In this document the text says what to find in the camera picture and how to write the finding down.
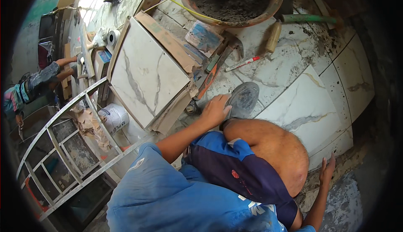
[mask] hammer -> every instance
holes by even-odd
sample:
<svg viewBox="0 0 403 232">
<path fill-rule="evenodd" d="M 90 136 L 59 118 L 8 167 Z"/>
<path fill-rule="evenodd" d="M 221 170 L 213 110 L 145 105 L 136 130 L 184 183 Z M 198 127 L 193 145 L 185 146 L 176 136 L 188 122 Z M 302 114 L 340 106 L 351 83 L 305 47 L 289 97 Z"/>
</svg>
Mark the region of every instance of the hammer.
<svg viewBox="0 0 403 232">
<path fill-rule="evenodd" d="M 210 73 L 207 75 L 205 78 L 202 86 L 199 88 L 199 94 L 197 95 L 197 100 L 200 100 L 207 89 L 210 87 L 211 84 L 213 84 L 214 79 L 217 77 L 217 74 L 219 73 L 219 70 L 222 66 L 222 64 L 225 62 L 227 57 L 234 51 L 235 49 L 238 50 L 239 52 L 239 59 L 243 59 L 243 44 L 242 42 L 233 34 L 224 31 L 221 34 L 222 37 L 224 37 L 224 44 L 226 45 L 225 50 L 222 52 L 219 60 L 217 63 L 214 65 L 214 67 L 211 69 Z"/>
</svg>

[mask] worker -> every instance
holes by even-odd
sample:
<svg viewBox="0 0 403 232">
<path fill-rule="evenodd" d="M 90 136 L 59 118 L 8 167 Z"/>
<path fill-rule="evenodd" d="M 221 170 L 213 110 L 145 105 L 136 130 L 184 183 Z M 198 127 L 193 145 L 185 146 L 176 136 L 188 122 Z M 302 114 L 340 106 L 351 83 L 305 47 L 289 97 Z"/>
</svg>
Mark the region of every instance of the worker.
<svg viewBox="0 0 403 232">
<path fill-rule="evenodd" d="M 318 196 L 302 220 L 289 204 L 307 177 L 300 141 L 267 121 L 233 118 L 251 112 L 257 102 L 254 91 L 253 86 L 235 89 L 228 105 L 228 95 L 217 95 L 188 127 L 156 144 L 141 145 L 108 202 L 110 230 L 287 231 L 279 220 L 279 210 L 286 206 L 281 215 L 286 221 L 294 215 L 295 220 L 290 230 L 318 231 L 334 155 L 328 166 L 322 161 Z M 218 125 L 223 133 L 208 132 Z M 182 167 L 176 171 L 170 164 L 182 153 Z"/>
<path fill-rule="evenodd" d="M 31 74 L 28 78 L 6 90 L 3 108 L 7 116 L 14 117 L 19 127 L 23 127 L 22 109 L 25 104 L 53 91 L 57 84 L 69 75 L 77 78 L 77 65 L 60 72 L 69 63 L 77 62 L 77 56 L 58 59 L 41 71 Z"/>
</svg>

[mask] red marker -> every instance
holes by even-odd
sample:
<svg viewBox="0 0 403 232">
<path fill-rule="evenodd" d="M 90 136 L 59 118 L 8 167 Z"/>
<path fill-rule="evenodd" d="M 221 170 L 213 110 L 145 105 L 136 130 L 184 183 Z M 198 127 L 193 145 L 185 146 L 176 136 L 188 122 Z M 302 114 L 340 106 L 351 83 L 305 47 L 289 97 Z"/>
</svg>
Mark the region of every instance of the red marker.
<svg viewBox="0 0 403 232">
<path fill-rule="evenodd" d="M 260 57 L 258 57 L 258 56 L 257 56 L 257 57 L 254 57 L 254 58 L 250 58 L 249 60 L 246 60 L 246 61 L 243 62 L 243 63 L 238 63 L 238 64 L 233 65 L 233 66 L 231 66 L 231 67 L 225 68 L 225 72 L 228 72 L 228 71 L 234 70 L 234 69 L 236 69 L 236 68 L 242 67 L 243 65 L 246 65 L 246 64 L 248 64 L 248 63 L 253 63 L 254 61 L 256 61 L 256 60 L 258 60 L 258 59 L 260 59 Z"/>
</svg>

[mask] teal wall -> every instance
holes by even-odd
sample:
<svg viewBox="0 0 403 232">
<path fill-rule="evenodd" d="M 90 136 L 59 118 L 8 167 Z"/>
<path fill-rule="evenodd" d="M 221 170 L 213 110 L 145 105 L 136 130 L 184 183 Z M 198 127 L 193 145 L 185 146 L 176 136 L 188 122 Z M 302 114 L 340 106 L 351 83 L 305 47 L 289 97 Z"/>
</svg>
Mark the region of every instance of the teal wall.
<svg viewBox="0 0 403 232">
<path fill-rule="evenodd" d="M 36 0 L 31 9 L 29 10 L 27 17 L 25 18 L 22 27 L 26 27 L 31 22 L 37 22 L 40 20 L 43 14 L 46 14 L 56 7 L 59 0 Z"/>
<path fill-rule="evenodd" d="M 43 14 L 49 13 L 56 7 L 59 0 L 35 0 L 22 24 L 13 48 L 11 72 L 7 77 L 7 84 L 18 83 L 21 76 L 27 72 L 35 73 L 38 67 L 38 34 L 39 22 Z M 24 107 L 24 114 L 28 116 L 37 109 L 47 105 L 45 97 L 39 98 Z"/>
</svg>

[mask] dark blue shorts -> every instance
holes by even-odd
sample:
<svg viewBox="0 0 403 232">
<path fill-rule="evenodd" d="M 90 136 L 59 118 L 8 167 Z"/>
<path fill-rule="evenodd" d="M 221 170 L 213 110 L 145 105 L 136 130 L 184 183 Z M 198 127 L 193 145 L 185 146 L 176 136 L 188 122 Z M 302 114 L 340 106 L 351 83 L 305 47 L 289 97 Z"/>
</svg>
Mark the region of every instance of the dark blue shorts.
<svg viewBox="0 0 403 232">
<path fill-rule="evenodd" d="M 33 101 L 40 96 L 49 92 L 49 84 L 58 82 L 56 77 L 60 73 L 60 66 L 56 62 L 52 62 L 49 66 L 28 77 L 25 81 L 25 91 L 29 97 L 29 101 Z"/>
<path fill-rule="evenodd" d="M 257 203 L 275 204 L 278 220 L 287 229 L 293 224 L 297 204 L 275 169 L 242 139 L 227 142 L 221 132 L 206 133 L 192 142 L 184 160 L 211 184 Z"/>
</svg>

